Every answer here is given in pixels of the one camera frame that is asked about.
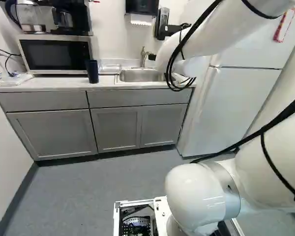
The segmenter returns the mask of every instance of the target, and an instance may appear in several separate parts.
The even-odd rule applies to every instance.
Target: refrigerator door
[[[269,20],[269,24],[224,52],[214,55],[211,65],[216,67],[256,67],[282,69],[295,46],[295,15],[282,43],[273,40],[282,17]]]
[[[183,157],[218,152],[245,135],[281,70],[213,68],[195,91],[177,149]]]

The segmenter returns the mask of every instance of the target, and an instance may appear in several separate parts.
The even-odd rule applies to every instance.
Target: paper towel
[[[153,17],[149,15],[130,14],[130,22],[133,25],[151,26]]]

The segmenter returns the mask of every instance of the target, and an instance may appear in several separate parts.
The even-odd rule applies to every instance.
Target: white robotic arm
[[[216,54],[294,5],[295,0],[223,0],[184,45],[184,56]],[[178,44],[176,33],[161,47],[159,70],[166,70]],[[166,177],[165,189],[172,212],[169,236],[209,235],[216,222],[261,210],[295,212],[295,114],[247,143],[235,159],[175,167]]]
[[[295,0],[222,0],[209,18],[192,34],[183,46],[185,59],[217,54],[236,44],[244,37],[267,24],[271,19],[282,15],[295,5]],[[181,32],[182,38],[190,30]],[[175,33],[168,38],[160,48],[156,57],[156,67],[165,72],[168,61],[179,44],[179,34]],[[179,54],[175,62],[182,61]],[[185,76],[196,77],[179,68],[181,63],[176,63],[174,71],[184,72]]]

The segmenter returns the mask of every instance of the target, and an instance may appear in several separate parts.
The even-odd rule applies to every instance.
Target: sink
[[[164,82],[163,73],[150,68],[131,68],[122,70],[120,81],[135,83],[135,82]]]

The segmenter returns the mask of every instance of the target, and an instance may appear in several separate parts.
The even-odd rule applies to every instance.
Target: countertop
[[[97,84],[90,84],[87,77],[35,77],[17,86],[0,86],[0,92],[92,91],[168,88],[166,82],[115,83],[116,76],[118,75],[100,75],[99,82]]]

